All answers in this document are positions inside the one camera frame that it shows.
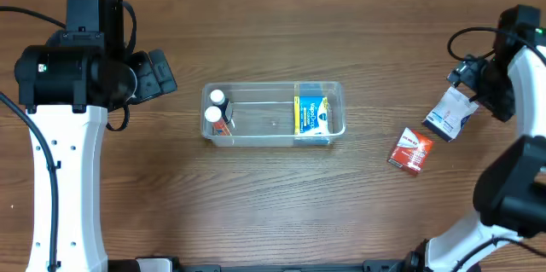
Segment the white blue medicine box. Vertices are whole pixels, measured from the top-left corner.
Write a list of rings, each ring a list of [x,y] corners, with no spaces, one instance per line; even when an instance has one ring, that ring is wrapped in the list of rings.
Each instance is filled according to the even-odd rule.
[[[449,87],[422,124],[446,142],[451,142],[458,137],[478,108],[475,101],[470,101],[463,93]]]

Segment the black bottle white cap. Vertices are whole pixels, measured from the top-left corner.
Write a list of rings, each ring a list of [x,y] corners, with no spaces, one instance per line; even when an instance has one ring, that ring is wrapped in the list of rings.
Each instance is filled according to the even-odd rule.
[[[224,121],[230,124],[233,117],[233,108],[229,98],[222,90],[213,90],[209,97],[212,104],[221,110]]]

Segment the orange bottle white cap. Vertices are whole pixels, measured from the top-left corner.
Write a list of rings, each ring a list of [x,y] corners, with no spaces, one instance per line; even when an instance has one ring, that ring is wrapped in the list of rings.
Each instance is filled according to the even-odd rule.
[[[225,122],[219,107],[210,106],[205,111],[205,119],[212,125],[214,133],[218,136],[230,136],[231,132]]]

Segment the blue yellow VapoDrops box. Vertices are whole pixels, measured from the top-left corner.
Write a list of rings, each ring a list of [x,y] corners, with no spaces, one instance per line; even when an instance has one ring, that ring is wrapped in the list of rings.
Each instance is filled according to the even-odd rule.
[[[295,141],[329,144],[328,98],[319,83],[300,83],[293,99]]]

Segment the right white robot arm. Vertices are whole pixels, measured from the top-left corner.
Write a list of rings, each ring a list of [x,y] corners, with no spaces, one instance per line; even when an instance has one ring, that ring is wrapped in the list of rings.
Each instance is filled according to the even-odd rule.
[[[424,240],[392,271],[477,271],[503,246],[526,248],[545,230],[545,29],[539,9],[516,5],[503,11],[489,53],[466,55],[448,75],[466,85],[473,101],[506,122],[517,118],[518,138],[479,177],[474,210],[442,235]]]

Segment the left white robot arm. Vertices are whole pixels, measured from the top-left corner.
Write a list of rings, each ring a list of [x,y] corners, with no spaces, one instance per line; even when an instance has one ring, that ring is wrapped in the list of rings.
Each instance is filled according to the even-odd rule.
[[[108,115],[177,89],[161,50],[136,51],[124,0],[67,0],[67,19],[15,64],[34,164],[31,271],[172,271],[174,258],[111,260],[100,215]]]

